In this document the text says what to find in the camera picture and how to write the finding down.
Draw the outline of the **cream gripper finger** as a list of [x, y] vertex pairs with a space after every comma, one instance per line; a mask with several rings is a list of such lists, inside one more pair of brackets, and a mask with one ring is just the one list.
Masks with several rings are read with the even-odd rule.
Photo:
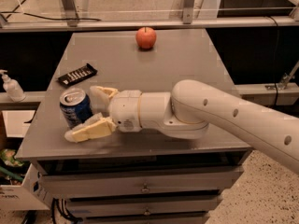
[[90, 91], [93, 96], [97, 96], [104, 105], [109, 105], [111, 99], [119, 93], [115, 88], [102, 87], [102, 86], [91, 86]]
[[111, 117], [104, 117], [97, 113], [64, 134], [64, 138], [73, 143], [102, 138], [112, 135], [117, 125]]

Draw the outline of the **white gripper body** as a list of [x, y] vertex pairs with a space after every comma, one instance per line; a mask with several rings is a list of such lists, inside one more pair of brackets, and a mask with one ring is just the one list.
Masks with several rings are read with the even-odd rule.
[[112, 98], [108, 113], [121, 132], [132, 133], [141, 130], [138, 114], [141, 94], [138, 90], [121, 91]]

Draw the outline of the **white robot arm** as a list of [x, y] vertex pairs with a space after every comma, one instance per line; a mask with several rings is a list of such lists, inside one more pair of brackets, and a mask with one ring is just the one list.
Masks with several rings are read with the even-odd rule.
[[69, 142], [152, 129], [170, 137], [199, 139], [210, 124], [299, 174], [299, 118], [235, 97], [196, 80], [181, 80], [170, 92], [118, 91], [92, 86], [107, 106], [66, 132]]

